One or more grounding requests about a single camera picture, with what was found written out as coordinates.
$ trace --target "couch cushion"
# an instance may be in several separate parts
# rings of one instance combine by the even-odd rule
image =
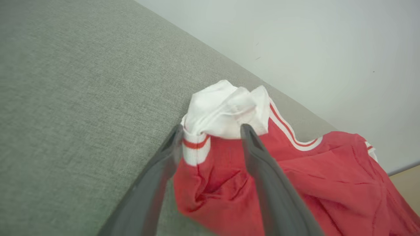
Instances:
[[[301,141],[334,128],[132,0],[0,7],[0,235],[94,235],[191,95],[265,85]],[[158,235],[203,235],[169,183]]]

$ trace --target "red fabric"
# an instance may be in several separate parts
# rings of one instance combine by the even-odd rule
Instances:
[[[260,138],[326,235],[420,232],[420,218],[368,155],[361,136],[331,132],[314,149],[299,151],[270,119],[268,134]],[[182,160],[179,164],[174,176],[178,210],[218,235],[264,235],[242,142],[210,139],[203,163],[190,166]]]

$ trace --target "sleeve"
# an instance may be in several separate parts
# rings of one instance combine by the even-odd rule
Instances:
[[[252,178],[223,161],[228,145],[228,140],[184,133],[183,158],[174,176],[178,210],[218,235],[263,235]]]

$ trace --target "gray couch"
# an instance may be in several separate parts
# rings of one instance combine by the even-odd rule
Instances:
[[[0,3],[0,235],[95,235],[191,95],[263,84],[301,141],[334,127],[133,0]],[[158,235],[207,235],[168,184]]]

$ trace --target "wooden floor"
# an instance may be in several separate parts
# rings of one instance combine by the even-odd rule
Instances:
[[[411,208],[420,215],[420,165],[390,177]]]

